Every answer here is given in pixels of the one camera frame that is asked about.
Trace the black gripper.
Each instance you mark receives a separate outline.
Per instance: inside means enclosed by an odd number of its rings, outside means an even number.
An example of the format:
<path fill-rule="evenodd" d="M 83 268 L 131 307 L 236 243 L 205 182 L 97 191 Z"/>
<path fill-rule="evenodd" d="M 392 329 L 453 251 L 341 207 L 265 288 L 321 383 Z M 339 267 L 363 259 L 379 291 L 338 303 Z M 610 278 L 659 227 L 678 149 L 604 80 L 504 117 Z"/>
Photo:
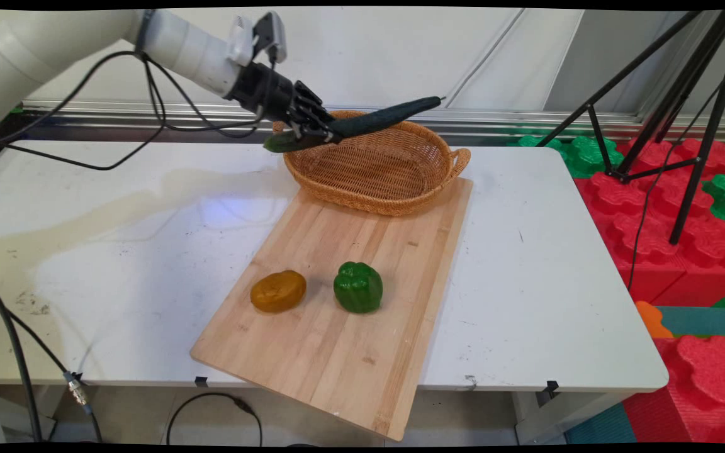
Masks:
<path fill-rule="evenodd" d="M 233 87 L 224 97 L 246 111 L 262 114 L 264 120 L 287 123 L 296 144 L 339 143 L 336 118 L 322 100 L 302 81 L 292 81 L 278 72 L 276 64 L 253 62 L 241 68 Z"/>

